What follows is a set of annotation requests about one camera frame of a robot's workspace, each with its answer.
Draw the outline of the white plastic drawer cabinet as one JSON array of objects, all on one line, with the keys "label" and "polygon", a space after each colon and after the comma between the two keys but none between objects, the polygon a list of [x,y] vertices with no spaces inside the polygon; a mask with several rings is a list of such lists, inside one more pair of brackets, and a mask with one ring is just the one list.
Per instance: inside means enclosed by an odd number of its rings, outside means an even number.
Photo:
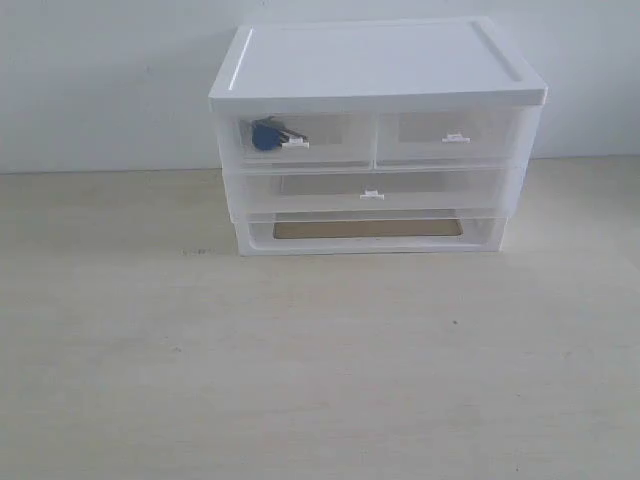
[{"label": "white plastic drawer cabinet", "polygon": [[[243,25],[209,93],[225,179],[234,175],[522,171],[512,208],[239,214],[226,200],[241,254],[495,252],[521,194],[548,89],[485,17]],[[522,111],[510,156],[471,165],[376,165],[385,114],[480,108]],[[368,164],[243,161],[236,121],[279,114],[355,114],[374,122]]]}]

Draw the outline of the key bunch with blue tag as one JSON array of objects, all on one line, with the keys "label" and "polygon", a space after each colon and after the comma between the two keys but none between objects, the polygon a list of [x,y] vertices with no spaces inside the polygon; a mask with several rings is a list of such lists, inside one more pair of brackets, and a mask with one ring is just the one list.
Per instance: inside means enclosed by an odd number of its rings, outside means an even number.
[{"label": "key bunch with blue tag", "polygon": [[310,146],[307,136],[287,128],[284,123],[272,117],[252,120],[250,126],[251,143],[258,151],[270,152]]}]

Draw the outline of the clear wide middle drawer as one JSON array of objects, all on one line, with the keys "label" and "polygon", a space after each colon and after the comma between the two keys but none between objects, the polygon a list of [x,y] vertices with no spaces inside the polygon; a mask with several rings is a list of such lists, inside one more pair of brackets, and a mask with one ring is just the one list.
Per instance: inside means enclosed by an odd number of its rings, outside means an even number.
[{"label": "clear wide middle drawer", "polygon": [[225,179],[239,214],[505,209],[521,186],[520,169],[382,173],[234,175]]}]

